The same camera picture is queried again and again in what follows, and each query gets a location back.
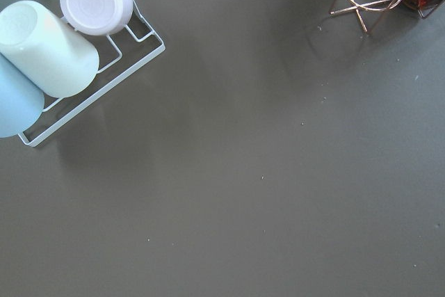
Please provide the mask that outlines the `pale green cup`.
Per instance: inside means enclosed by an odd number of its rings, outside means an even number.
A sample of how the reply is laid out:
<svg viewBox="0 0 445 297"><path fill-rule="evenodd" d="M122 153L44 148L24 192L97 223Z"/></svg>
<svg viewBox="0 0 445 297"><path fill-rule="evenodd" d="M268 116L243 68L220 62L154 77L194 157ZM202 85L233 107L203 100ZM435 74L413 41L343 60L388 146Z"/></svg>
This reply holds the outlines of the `pale green cup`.
<svg viewBox="0 0 445 297"><path fill-rule="evenodd" d="M1 53L48 96L86 89L99 69L93 44L36 1L1 11Z"/></svg>

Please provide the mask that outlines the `light blue cup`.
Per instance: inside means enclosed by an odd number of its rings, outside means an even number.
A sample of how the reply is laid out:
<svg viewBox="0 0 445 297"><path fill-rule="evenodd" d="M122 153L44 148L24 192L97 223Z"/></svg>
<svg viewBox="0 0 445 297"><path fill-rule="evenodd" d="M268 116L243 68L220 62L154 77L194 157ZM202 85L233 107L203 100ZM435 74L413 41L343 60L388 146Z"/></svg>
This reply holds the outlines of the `light blue cup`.
<svg viewBox="0 0 445 297"><path fill-rule="evenodd" d="M1 137L27 130L41 116L44 105L41 89L1 55Z"/></svg>

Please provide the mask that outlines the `white cup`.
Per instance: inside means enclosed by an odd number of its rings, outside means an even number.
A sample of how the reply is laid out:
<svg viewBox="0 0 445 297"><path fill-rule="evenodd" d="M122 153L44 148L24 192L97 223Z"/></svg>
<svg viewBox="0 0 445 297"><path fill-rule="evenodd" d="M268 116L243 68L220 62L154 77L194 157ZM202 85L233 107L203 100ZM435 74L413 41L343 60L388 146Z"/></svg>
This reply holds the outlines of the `white cup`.
<svg viewBox="0 0 445 297"><path fill-rule="evenodd" d="M60 0L65 19L87 35L112 35L130 21L133 0Z"/></svg>

